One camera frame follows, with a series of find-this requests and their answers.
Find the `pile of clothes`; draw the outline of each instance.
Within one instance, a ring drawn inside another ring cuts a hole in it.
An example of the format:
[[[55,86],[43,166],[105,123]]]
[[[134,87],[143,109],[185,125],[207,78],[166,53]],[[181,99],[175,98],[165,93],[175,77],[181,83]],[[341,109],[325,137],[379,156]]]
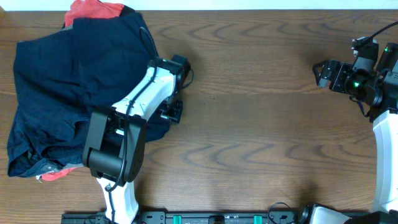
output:
[[[53,180],[82,166],[93,109],[123,99],[146,74],[150,54],[140,27],[148,30],[142,15],[127,6],[76,0],[64,29],[17,44],[18,108],[7,144],[8,176]],[[153,117],[146,141],[168,130],[168,122]]]

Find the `wooden table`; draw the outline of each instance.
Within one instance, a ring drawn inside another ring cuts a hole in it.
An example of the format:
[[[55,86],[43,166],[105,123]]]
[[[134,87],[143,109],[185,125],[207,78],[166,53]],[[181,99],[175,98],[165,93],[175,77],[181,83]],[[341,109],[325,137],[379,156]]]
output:
[[[0,223],[59,223],[65,212],[104,209],[87,168],[55,182],[7,176],[17,108],[16,42],[54,33],[64,12],[0,17]],[[353,61],[351,39],[395,21],[394,11],[144,12],[160,55],[189,57],[195,82],[183,117],[146,145],[136,180],[143,206],[266,210],[274,202],[371,208],[376,185],[372,124],[348,95],[319,89],[312,65]],[[397,40],[392,28],[380,49]]]

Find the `dark blue fabric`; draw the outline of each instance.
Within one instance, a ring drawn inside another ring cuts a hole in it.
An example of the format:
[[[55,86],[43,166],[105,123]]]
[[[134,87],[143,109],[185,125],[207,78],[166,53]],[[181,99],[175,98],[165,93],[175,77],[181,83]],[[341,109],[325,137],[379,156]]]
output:
[[[140,41],[140,27],[148,30],[136,12],[75,19],[72,30],[18,43],[19,106],[7,145],[10,177],[81,163],[93,108],[121,100],[146,73],[150,55]],[[147,141],[168,130],[168,122],[152,117]]]

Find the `white wall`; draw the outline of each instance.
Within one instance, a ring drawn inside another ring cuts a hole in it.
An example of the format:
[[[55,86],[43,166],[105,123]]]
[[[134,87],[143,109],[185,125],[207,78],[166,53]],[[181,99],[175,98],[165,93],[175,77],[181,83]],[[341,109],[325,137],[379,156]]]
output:
[[[67,11],[74,0],[0,0],[6,11]],[[398,9],[398,0],[104,0],[136,10]]]

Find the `red cloth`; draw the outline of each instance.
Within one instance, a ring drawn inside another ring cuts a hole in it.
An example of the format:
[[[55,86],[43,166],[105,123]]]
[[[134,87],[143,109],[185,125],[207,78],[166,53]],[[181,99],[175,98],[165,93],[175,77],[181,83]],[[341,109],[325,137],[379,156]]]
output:
[[[61,177],[64,177],[64,176],[68,175],[74,169],[76,169],[76,167],[70,168],[70,169],[61,170],[60,172],[53,172],[53,173],[49,173],[49,174],[43,174],[42,175],[42,179],[46,180],[46,181],[57,180],[57,179],[59,179]]]
[[[65,27],[73,24],[76,18],[103,18],[118,17],[124,5],[120,3],[103,3],[99,0],[75,0],[70,11],[65,14]]]

